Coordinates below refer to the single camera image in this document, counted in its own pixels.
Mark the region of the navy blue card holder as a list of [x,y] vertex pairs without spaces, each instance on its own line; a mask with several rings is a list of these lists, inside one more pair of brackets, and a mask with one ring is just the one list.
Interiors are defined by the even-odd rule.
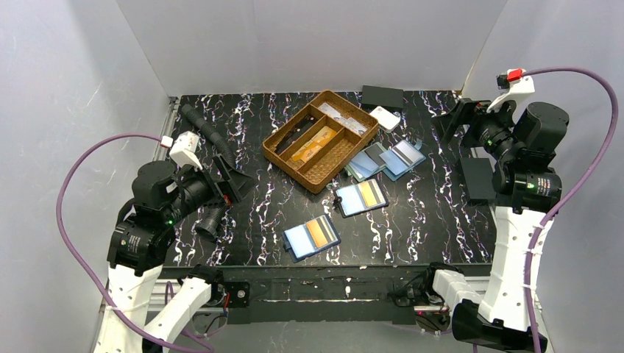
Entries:
[[341,238],[327,215],[321,215],[283,232],[283,248],[295,263],[340,243]]

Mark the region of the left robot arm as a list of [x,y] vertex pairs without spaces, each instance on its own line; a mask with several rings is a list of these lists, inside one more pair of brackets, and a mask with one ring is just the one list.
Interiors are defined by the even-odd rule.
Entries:
[[113,302],[105,310],[95,352],[164,352],[164,344],[224,289],[220,270],[198,265],[155,319],[145,322],[153,288],[175,239],[175,225],[199,208],[226,210],[255,185],[252,177],[220,154],[213,161],[221,174],[218,181],[202,168],[177,168],[164,160],[138,169],[133,198],[119,213],[107,254],[107,294]]

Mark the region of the black VIP card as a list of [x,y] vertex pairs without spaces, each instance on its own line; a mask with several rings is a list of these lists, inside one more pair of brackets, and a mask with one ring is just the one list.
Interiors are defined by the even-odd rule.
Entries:
[[291,128],[286,135],[277,144],[275,153],[282,154],[291,144],[299,139],[307,130],[309,130],[316,123],[316,118],[312,115],[306,115],[299,122],[297,122],[293,128]]

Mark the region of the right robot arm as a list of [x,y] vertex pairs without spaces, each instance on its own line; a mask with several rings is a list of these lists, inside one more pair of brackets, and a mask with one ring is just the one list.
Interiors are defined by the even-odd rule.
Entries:
[[448,308],[456,340],[503,352],[544,352],[548,341],[536,322],[535,284],[553,224],[547,214],[562,194],[550,162],[567,133],[569,116],[538,101],[514,120],[515,108],[513,101],[490,109],[487,101],[461,99],[435,118],[443,141],[467,126],[462,145],[481,147],[494,159],[497,237],[484,293],[473,289],[461,270],[441,263],[429,265],[418,290]]

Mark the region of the white card black stripe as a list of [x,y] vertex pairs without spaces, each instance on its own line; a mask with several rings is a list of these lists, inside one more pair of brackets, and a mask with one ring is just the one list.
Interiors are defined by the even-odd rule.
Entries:
[[363,124],[361,124],[354,118],[342,118],[341,124],[358,136],[364,135],[368,130]]

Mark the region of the orange VIP card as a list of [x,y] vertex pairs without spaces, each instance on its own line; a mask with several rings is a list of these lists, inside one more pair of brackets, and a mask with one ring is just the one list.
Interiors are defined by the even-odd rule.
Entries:
[[305,163],[309,161],[309,159],[311,159],[321,148],[322,146],[318,143],[311,143],[309,146],[303,146],[301,149],[295,152],[292,155],[291,159],[294,162],[301,161]]

